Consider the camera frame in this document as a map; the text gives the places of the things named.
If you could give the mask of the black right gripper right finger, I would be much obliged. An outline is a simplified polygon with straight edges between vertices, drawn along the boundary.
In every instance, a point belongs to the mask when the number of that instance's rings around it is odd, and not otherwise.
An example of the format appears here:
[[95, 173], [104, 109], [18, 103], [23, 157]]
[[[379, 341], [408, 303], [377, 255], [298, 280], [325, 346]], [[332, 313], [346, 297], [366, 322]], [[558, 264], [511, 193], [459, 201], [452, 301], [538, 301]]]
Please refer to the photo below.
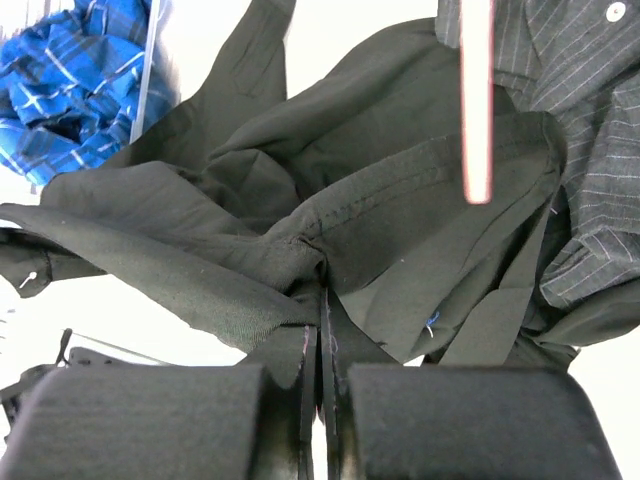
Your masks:
[[332, 479], [617, 479], [597, 415], [548, 369], [405, 367], [325, 291], [323, 410]]

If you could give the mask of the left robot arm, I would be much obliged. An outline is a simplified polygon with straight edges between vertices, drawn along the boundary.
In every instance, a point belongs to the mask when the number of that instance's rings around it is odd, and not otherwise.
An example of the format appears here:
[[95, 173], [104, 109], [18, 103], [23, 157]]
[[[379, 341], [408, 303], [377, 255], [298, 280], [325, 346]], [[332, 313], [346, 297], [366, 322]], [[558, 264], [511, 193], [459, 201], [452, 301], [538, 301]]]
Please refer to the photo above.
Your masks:
[[168, 366], [169, 362], [92, 338], [71, 328], [64, 329], [53, 361], [23, 368], [1, 380], [1, 447], [6, 446], [26, 399], [45, 376], [56, 369], [71, 366], [111, 364]]

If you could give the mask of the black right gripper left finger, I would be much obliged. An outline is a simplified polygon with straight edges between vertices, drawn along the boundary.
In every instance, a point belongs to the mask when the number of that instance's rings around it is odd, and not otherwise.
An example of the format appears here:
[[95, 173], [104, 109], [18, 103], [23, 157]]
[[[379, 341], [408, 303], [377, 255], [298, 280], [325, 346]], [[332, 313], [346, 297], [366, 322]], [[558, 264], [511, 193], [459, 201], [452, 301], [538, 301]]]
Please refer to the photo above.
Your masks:
[[315, 328], [224, 367], [76, 359], [2, 394], [5, 479], [309, 479]]

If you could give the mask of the pink wire hanger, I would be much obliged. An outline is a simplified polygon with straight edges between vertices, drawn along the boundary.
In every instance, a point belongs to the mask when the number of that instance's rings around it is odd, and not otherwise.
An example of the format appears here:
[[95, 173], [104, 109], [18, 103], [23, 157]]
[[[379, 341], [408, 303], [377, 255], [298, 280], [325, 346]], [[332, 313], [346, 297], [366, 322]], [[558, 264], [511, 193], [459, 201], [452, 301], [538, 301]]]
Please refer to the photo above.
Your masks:
[[472, 205], [492, 198], [493, 3], [460, 3], [462, 167]]

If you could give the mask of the blue plaid shirt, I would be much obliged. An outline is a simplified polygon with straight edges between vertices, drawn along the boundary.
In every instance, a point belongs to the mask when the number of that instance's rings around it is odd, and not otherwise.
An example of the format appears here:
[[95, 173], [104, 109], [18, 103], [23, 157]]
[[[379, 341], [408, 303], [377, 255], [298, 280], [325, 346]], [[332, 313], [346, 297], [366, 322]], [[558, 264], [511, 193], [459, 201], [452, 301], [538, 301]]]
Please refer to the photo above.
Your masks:
[[[77, 1], [1, 48], [1, 164], [30, 183], [97, 168], [130, 143], [149, 1]], [[145, 128], [176, 94], [155, 53]]]

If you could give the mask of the black shirt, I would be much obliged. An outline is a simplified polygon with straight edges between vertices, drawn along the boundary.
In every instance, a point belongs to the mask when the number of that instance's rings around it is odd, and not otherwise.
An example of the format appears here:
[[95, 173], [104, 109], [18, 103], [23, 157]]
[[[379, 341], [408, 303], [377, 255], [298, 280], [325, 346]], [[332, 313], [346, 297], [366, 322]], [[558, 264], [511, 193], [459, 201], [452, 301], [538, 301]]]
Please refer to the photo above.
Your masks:
[[191, 99], [38, 205], [3, 205], [2, 277], [29, 298], [110, 274], [243, 351], [317, 324], [330, 288], [399, 361], [566, 369], [537, 288], [554, 120], [495, 89], [494, 197], [471, 206], [459, 55], [433, 21], [379, 31], [290, 98], [293, 10], [252, 2]]

